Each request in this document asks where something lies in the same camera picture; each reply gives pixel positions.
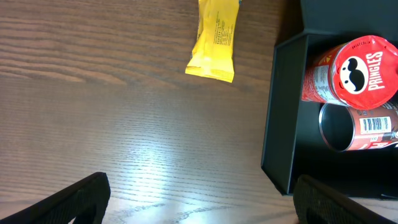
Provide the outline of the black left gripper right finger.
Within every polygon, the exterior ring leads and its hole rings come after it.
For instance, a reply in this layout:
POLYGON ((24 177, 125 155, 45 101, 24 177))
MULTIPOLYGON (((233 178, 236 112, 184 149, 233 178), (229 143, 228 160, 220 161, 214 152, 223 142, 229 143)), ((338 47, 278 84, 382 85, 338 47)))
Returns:
POLYGON ((293 201, 304 224, 395 224, 309 175, 301 175, 293 201))

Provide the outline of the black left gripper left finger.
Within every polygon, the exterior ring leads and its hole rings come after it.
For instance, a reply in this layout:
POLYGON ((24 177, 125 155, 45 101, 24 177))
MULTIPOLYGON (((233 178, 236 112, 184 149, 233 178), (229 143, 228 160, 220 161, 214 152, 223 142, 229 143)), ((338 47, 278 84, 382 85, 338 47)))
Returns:
POLYGON ((101 224, 111 190, 104 172, 95 172, 67 188, 1 219, 1 223, 101 224))

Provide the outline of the long yellow snack packet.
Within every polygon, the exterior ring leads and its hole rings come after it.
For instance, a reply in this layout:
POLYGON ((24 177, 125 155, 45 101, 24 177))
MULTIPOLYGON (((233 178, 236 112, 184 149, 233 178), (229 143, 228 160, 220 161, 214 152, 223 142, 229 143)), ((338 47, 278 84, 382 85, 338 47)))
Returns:
POLYGON ((185 73, 231 83, 233 42, 240 0, 199 0, 197 41, 185 73))

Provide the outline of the dark red Pringles can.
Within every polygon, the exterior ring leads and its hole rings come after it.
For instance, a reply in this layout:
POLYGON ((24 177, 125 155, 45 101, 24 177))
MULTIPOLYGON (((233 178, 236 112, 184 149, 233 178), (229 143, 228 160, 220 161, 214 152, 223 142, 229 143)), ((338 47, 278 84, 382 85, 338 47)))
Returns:
POLYGON ((343 152, 397 147, 397 102, 372 110, 324 104, 319 114, 320 133, 329 148, 343 152))

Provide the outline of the bright red Pringles can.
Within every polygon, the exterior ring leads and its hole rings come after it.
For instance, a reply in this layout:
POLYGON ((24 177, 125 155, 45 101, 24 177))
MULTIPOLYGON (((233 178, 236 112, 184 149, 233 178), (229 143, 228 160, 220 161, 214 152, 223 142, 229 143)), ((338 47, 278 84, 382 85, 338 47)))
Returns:
POLYGON ((397 47, 376 35, 338 45, 305 71, 303 101, 370 110, 397 92, 397 47))

